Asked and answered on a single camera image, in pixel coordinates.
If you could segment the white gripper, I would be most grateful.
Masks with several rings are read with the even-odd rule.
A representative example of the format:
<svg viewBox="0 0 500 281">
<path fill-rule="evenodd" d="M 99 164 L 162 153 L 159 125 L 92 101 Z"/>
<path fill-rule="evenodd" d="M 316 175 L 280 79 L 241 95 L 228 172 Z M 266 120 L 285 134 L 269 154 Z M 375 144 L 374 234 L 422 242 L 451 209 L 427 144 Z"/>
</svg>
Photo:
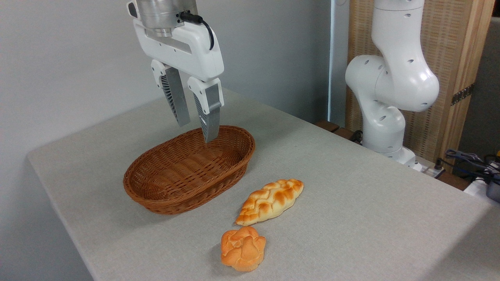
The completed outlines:
<svg viewBox="0 0 500 281">
<path fill-rule="evenodd" d="M 183 71 L 192 76 L 187 83 L 195 98 L 205 142 L 213 141 L 218 136 L 220 108 L 224 106 L 218 78 L 224 64 L 217 38 L 209 50 L 210 37 L 203 25 L 185 23 L 174 28 L 171 37 L 150 37 L 150 30 L 139 20 L 133 23 L 141 48 L 153 59 L 151 68 L 157 87 L 164 92 L 179 126 L 191 121 L 179 73 Z"/>
</svg>

